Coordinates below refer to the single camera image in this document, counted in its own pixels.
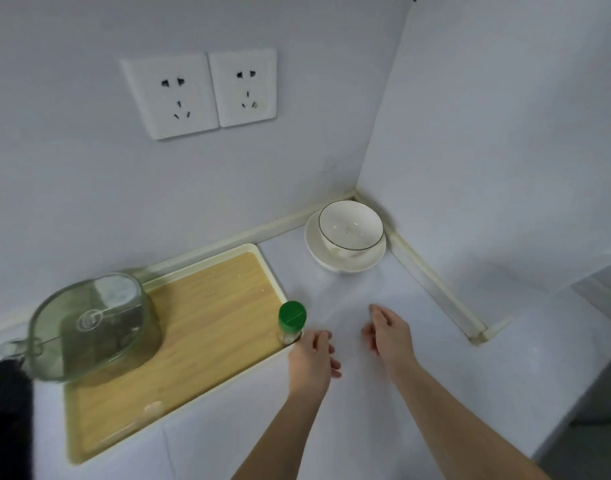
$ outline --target electrical outlet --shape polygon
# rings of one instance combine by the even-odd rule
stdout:
[[[223,52],[208,57],[221,126],[276,117],[276,50]]]
[[[152,138],[219,127],[205,54],[122,60],[121,65]]]

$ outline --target green cap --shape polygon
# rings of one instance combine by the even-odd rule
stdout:
[[[278,309],[278,325],[286,333],[297,333],[305,325],[305,307],[298,301],[286,301]]]

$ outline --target white countertop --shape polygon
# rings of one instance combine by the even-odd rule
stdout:
[[[423,366],[530,456],[611,360],[611,322],[571,290],[523,311],[475,347],[389,252],[365,273],[341,276],[311,258],[303,228],[259,247],[285,295],[306,306],[308,327],[333,331],[342,362],[343,377],[332,382],[305,448],[301,480],[442,478],[383,367],[361,343],[369,303],[407,320]],[[65,457],[62,388],[37,383],[35,478],[227,479],[286,394],[282,354],[73,467]]]

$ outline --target bowl rim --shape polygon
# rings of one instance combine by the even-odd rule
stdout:
[[[325,209],[327,209],[329,206],[331,206],[333,203],[336,202],[352,202],[352,203],[356,203],[359,205],[362,205],[363,207],[365,207],[366,209],[370,209],[370,211],[374,212],[374,214],[376,215],[376,217],[379,218],[379,222],[381,222],[381,236],[379,236],[379,238],[376,240],[376,242],[374,244],[372,244],[371,246],[368,246],[366,248],[361,248],[361,249],[353,249],[353,248],[346,248],[345,246],[342,246],[340,244],[337,244],[336,242],[334,242],[333,240],[331,240],[328,236],[325,235],[325,233],[323,232],[323,228],[321,227],[321,215],[323,213],[323,211]],[[330,202],[329,204],[327,204],[324,208],[321,209],[321,211],[319,212],[319,218],[317,219],[318,224],[319,224],[319,231],[321,231],[321,234],[324,238],[326,238],[328,241],[330,241],[331,243],[333,243],[335,246],[340,247],[341,249],[345,249],[347,251],[365,251],[368,249],[372,249],[373,247],[375,247],[379,242],[381,242],[383,235],[385,234],[385,227],[383,225],[383,220],[381,219],[381,216],[379,214],[376,213],[376,211],[374,209],[372,209],[371,207],[368,207],[366,204],[361,203],[361,202],[357,202],[356,200],[347,200],[347,199],[343,199],[343,200],[335,200],[334,202]]]

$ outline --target wooden tray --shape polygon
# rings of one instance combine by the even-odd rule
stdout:
[[[283,291],[244,244],[144,284],[163,329],[148,362],[112,381],[65,386],[68,456],[81,463],[281,350]]]

